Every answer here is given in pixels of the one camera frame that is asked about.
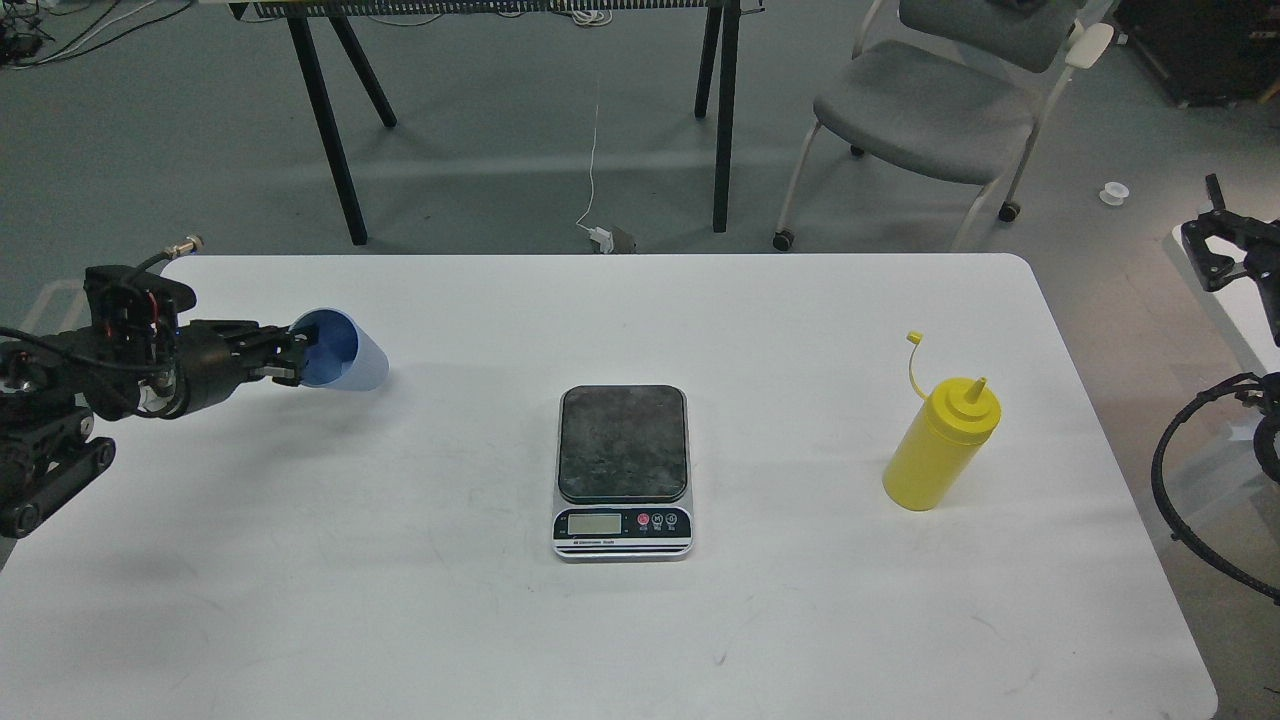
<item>digital scale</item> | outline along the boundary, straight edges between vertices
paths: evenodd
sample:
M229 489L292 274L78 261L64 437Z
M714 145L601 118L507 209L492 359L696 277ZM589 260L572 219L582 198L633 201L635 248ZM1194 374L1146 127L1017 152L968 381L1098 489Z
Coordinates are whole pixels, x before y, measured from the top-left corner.
M677 560L694 544L685 395L579 386L561 400L552 547L564 560Z

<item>plastic cup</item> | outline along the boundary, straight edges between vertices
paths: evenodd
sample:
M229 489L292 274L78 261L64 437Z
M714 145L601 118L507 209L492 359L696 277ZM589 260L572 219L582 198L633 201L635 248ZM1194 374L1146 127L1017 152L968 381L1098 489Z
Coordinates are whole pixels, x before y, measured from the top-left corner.
M369 391L387 379L387 354L342 310L320 307L302 315L291 331L315 328L301 384L326 389Z

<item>table top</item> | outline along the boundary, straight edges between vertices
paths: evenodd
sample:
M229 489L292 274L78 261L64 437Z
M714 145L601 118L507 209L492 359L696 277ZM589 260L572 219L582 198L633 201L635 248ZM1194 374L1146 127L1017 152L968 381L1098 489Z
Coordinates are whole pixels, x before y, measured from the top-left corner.
M204 319L340 307L388 382L100 423L0 573L4 717L1208 717L1216 694L1009 255L189 258ZM881 473L922 384L1004 420L943 502ZM550 548L558 402L687 397L695 543Z

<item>yellow squeeze bottle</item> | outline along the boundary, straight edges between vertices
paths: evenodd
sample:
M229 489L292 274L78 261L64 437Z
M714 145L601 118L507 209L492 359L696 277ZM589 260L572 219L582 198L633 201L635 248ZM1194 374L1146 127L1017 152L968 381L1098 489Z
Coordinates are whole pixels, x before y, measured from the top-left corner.
M915 346L923 338L906 336ZM884 469L884 492L908 510L931 510L1000 424L1000 400L987 378L942 380L925 396L915 383L914 361L913 348L908 377L924 405Z

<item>yellow bottle cap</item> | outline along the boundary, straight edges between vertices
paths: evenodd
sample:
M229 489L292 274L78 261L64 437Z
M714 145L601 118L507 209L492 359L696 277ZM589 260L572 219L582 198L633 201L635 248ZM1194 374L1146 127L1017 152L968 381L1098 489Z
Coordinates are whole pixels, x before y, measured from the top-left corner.
M1000 424L1000 400L987 378L942 380L924 406L929 427L957 445L982 445Z

